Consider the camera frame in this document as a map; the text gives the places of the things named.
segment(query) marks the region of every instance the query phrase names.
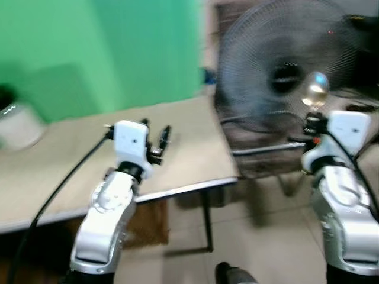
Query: beige table top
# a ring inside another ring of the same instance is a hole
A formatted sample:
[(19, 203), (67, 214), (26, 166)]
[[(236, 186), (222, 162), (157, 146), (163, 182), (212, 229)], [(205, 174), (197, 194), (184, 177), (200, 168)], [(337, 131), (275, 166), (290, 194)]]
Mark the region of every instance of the beige table top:
[[(167, 124), (172, 133), (163, 165), (154, 166), (153, 177), (142, 183), (138, 202), (236, 181), (236, 166), (207, 96), (64, 120), (49, 125), (29, 149), (0, 151), (0, 233), (29, 225), (52, 190), (105, 133), (104, 124), (142, 118), (150, 120), (152, 142)], [(113, 142), (107, 141), (66, 184), (41, 223), (86, 213), (92, 191), (113, 166)]]

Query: robotic arm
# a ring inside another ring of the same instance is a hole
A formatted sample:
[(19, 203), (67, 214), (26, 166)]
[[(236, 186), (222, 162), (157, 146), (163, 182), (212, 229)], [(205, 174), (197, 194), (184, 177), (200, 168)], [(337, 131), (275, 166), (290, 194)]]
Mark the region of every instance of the robotic arm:
[(320, 143), (303, 155), (302, 164), (315, 175), (311, 204), (322, 225), (328, 283), (346, 283), (345, 279), (356, 279), (348, 283), (376, 283), (378, 213), (351, 160), (330, 136), (354, 155), (366, 138), (370, 117), (346, 111), (334, 111), (328, 120), (315, 117), (308, 116), (304, 132), (319, 135)]
[(141, 181), (151, 176), (152, 164), (161, 164), (171, 130), (167, 126), (159, 147), (152, 147), (147, 123), (120, 121), (111, 127), (118, 168), (92, 194), (62, 284), (113, 283), (126, 225), (136, 210), (134, 197)]

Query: black cable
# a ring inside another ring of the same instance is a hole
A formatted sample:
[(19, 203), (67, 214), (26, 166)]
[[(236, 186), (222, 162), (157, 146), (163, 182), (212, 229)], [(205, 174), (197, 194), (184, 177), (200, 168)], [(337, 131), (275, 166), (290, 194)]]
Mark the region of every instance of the black cable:
[(370, 184), (368, 183), (368, 181), (366, 180), (365, 176), (361, 172), (361, 169), (358, 166), (358, 162), (356, 160), (354, 160), (354, 158), (349, 154), (349, 152), (346, 150), (346, 148), (341, 144), (341, 142), (331, 132), (329, 132), (328, 130), (326, 130), (325, 133), (327, 135), (329, 135), (334, 140), (335, 143), (337, 143), (337, 145), (341, 148), (341, 150), (345, 153), (345, 155), (348, 157), (349, 161), (354, 166), (356, 172), (358, 173), (358, 176), (361, 178), (364, 186), (366, 187), (368, 195), (370, 196), (370, 199), (372, 201), (372, 205), (374, 207), (374, 212), (375, 212), (375, 214), (373, 214), (374, 218), (375, 219), (378, 218), (379, 207), (378, 207), (378, 204), (376, 202), (374, 191), (372, 190)]
[(71, 176), (82, 166), (82, 164), (93, 154), (95, 153), (100, 146), (104, 143), (105, 140), (109, 138), (109, 133), (107, 133), (90, 151), (79, 161), (78, 164), (66, 175), (66, 177), (61, 181), (61, 183), (58, 185), (58, 187), (53, 191), (53, 193), (49, 196), (49, 198), (45, 201), (45, 203), (42, 205), (41, 209), (37, 213), (37, 215), (32, 220), (29, 228), (23, 235), (23, 238), (21, 239), (20, 245), (17, 248), (16, 254), (14, 258), (12, 259), (11, 266), (8, 271), (7, 276), (7, 284), (13, 284), (17, 272), (17, 267), (20, 263), (21, 255), (23, 253), (23, 250), (28, 242), (28, 239), (33, 232), (33, 230), (36, 228), (37, 223), (43, 214), (43, 212), (46, 210), (46, 208), (50, 205), (51, 201), (56, 197), (56, 195), (60, 192), (60, 190), (63, 188), (63, 186), (66, 184), (66, 182), (71, 178)]

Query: green wall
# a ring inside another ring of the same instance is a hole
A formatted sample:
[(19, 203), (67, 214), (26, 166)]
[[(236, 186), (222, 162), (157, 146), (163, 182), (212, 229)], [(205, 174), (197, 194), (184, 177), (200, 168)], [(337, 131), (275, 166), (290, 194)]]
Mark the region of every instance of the green wall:
[(195, 0), (0, 0), (0, 83), (46, 121), (190, 98)]

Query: electric fan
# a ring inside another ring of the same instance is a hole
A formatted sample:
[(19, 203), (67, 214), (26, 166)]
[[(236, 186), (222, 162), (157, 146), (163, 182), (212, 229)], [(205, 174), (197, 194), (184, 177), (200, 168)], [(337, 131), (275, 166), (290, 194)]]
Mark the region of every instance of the electric fan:
[[(321, 72), (331, 94), (352, 74), (358, 38), (341, 9), (327, 0), (274, 0), (245, 12), (220, 45), (216, 109), (257, 133), (301, 126), (305, 78)], [(320, 112), (341, 108), (328, 96)]]

